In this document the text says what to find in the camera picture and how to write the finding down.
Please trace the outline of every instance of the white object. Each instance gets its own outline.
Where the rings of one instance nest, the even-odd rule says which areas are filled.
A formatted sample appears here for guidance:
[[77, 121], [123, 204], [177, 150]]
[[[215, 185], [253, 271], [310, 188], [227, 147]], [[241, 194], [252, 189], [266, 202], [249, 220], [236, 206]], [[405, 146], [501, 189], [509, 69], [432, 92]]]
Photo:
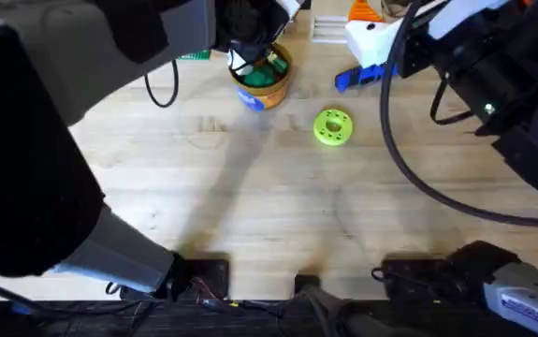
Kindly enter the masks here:
[[[229, 50], [227, 52], [227, 65], [229, 66], [229, 69], [238, 69], [245, 64], [246, 60], [244, 60], [237, 51]], [[254, 70], [254, 66], [248, 65], [236, 70], [235, 73], [240, 76], [245, 76], [250, 74], [252, 70]]]
[[429, 22], [429, 35], [440, 39], [464, 20], [485, 8], [498, 9], [509, 0], [451, 0], [445, 8]]
[[281, 5], [289, 15], [289, 20], [294, 19], [296, 14], [299, 11], [299, 8], [302, 7], [304, 0], [277, 0], [277, 3]]
[[344, 44], [347, 18], [342, 16], [315, 16], [311, 26], [311, 41], [314, 43]]
[[[439, 6], [444, 1], [436, 0], [421, 7], [417, 15]], [[367, 29], [369, 24], [374, 24], [374, 27]], [[351, 21], [345, 25], [347, 45], [362, 67], [382, 65], [387, 61], [400, 25], [401, 19], [393, 23]]]

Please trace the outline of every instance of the black cable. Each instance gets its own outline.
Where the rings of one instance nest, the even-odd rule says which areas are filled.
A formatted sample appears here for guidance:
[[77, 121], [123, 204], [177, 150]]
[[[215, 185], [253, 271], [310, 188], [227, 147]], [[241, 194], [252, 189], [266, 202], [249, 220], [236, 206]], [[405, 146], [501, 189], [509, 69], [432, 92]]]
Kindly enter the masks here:
[[393, 79], [393, 66], [397, 61], [397, 56], [403, 47], [404, 39], [409, 27], [412, 24], [412, 20], [420, 8], [422, 1], [417, 0], [409, 6], [408, 12], [401, 22], [400, 30], [396, 34], [396, 38], [391, 47], [391, 52], [387, 58], [385, 64], [385, 75], [383, 77], [383, 84], [381, 89], [381, 130], [383, 132], [383, 138], [385, 139], [385, 145], [396, 163], [401, 173], [414, 184], [419, 190], [427, 194], [429, 197], [441, 202], [443, 205], [453, 208], [456, 211], [464, 212], [469, 215], [477, 216], [489, 221], [496, 221], [506, 224], [526, 226], [526, 227], [538, 227], [538, 218], [522, 217], [515, 215], [500, 214], [497, 212], [486, 211], [482, 209], [469, 206], [457, 200], [454, 200], [436, 189], [430, 187], [424, 181], [422, 181], [406, 164], [401, 156], [400, 150], [396, 145], [391, 131], [391, 123], [389, 121], [389, 94], [391, 92], [391, 81]]
[[308, 299], [308, 302], [312, 306], [314, 310], [314, 315], [316, 316], [316, 319], [318, 319], [318, 323], [320, 324], [321, 328], [323, 329], [323, 332], [325, 333], [325, 336], [331, 337], [333, 336], [333, 330], [328, 324], [327, 314], [321, 307], [321, 304], [319, 301], [308, 291], [302, 290], [300, 292], [300, 295], [303, 295]]
[[121, 289], [121, 285], [116, 285], [112, 282], [109, 282], [107, 284], [107, 287], [104, 289], [105, 294], [107, 295], [114, 295]]
[[150, 87], [148, 74], [144, 75], [144, 82], [146, 83], [146, 91], [148, 92], [148, 96], [153, 101], [154, 105], [156, 105], [158, 108], [165, 109], [170, 107], [171, 104], [175, 102], [175, 99], [177, 98], [177, 93], [179, 92], [179, 70], [177, 69], [177, 61], [171, 61], [171, 65], [173, 66], [173, 95], [167, 103], [161, 103], [156, 99], [153, 94], [153, 89]]
[[141, 328], [146, 320], [150, 317], [150, 315], [153, 313], [153, 311], [160, 306], [160, 302], [150, 302], [148, 303], [148, 306], [144, 308], [141, 314], [134, 317], [134, 320], [131, 323], [131, 326], [129, 327], [129, 331], [127, 332], [127, 336], [133, 336], [138, 332], [139, 328]]
[[452, 125], [474, 116], [472, 111], [466, 111], [459, 113], [455, 116], [437, 119], [437, 111], [439, 110], [439, 106], [441, 105], [441, 100], [443, 98], [443, 94], [445, 93], [445, 89], [447, 89], [447, 80], [442, 79], [441, 84], [439, 84], [439, 88], [437, 88], [437, 93], [435, 93], [435, 97], [433, 97], [433, 104], [431, 104], [430, 106], [430, 119], [435, 122], [435, 124]]
[[8, 291], [2, 287], [0, 287], [0, 297], [6, 300], [13, 301], [15, 303], [18, 303], [26, 308], [29, 308], [35, 312], [40, 312], [45, 315], [77, 315], [77, 316], [100, 316], [100, 315], [115, 315], [122, 311], [125, 311], [129, 308], [133, 308], [134, 306], [138, 305], [139, 302], [133, 302], [129, 303], [125, 306], [122, 306], [120, 308], [106, 310], [106, 311], [74, 311], [74, 310], [64, 310], [64, 309], [54, 309], [47, 307], [45, 305], [42, 305], [36, 301], [29, 300], [21, 295], [17, 295], [14, 292]]

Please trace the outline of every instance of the can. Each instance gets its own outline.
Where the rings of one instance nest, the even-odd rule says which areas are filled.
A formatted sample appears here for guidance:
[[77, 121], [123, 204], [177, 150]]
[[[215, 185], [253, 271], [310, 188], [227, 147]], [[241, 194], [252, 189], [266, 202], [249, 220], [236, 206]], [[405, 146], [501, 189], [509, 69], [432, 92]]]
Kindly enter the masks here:
[[264, 88], [250, 87], [242, 83], [238, 79], [238, 76], [231, 71], [231, 78], [236, 84], [236, 89], [241, 102], [254, 111], [267, 110], [278, 106], [279, 103], [285, 99], [285, 95], [287, 94], [293, 65], [292, 58], [289, 51], [280, 44], [274, 43], [272, 47], [285, 59], [285, 61], [287, 61], [285, 76], [275, 84]]

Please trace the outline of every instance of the green plastic gear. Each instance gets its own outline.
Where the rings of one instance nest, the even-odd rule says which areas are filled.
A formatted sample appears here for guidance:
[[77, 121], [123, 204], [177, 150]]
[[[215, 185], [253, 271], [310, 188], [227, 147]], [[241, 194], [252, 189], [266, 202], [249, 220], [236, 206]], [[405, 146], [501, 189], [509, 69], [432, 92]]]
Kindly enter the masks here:
[[337, 109], [327, 109], [314, 119], [314, 136], [329, 146], [343, 145], [354, 132], [350, 116]]

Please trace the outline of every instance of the wooden table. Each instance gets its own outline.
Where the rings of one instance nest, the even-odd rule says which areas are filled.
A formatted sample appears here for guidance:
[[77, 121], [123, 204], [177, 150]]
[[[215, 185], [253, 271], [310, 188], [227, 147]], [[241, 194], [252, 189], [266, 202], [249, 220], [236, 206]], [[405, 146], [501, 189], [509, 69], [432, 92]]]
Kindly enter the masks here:
[[[380, 87], [345, 94], [335, 74], [356, 61], [344, 45], [313, 45], [293, 27], [281, 43], [295, 74], [276, 109], [239, 101], [225, 59], [180, 61], [177, 102], [157, 109], [137, 80], [94, 107], [73, 134], [107, 203], [165, 247], [185, 256], [224, 252], [234, 299], [286, 299], [300, 270], [320, 273], [340, 297], [375, 299], [370, 277], [385, 254], [448, 254], [474, 240], [510, 249], [538, 267], [538, 229], [481, 221], [450, 210], [409, 184], [385, 149]], [[170, 66], [151, 77], [170, 96]], [[434, 71], [396, 81], [391, 118], [409, 165], [453, 198], [498, 212], [538, 216], [538, 193], [506, 167], [493, 139], [469, 134], [478, 123], [437, 126], [429, 107]], [[313, 119], [346, 110], [355, 133], [342, 147], [318, 143]], [[451, 93], [442, 115], [465, 110]], [[33, 299], [108, 299], [104, 283], [79, 276], [1, 279]]]

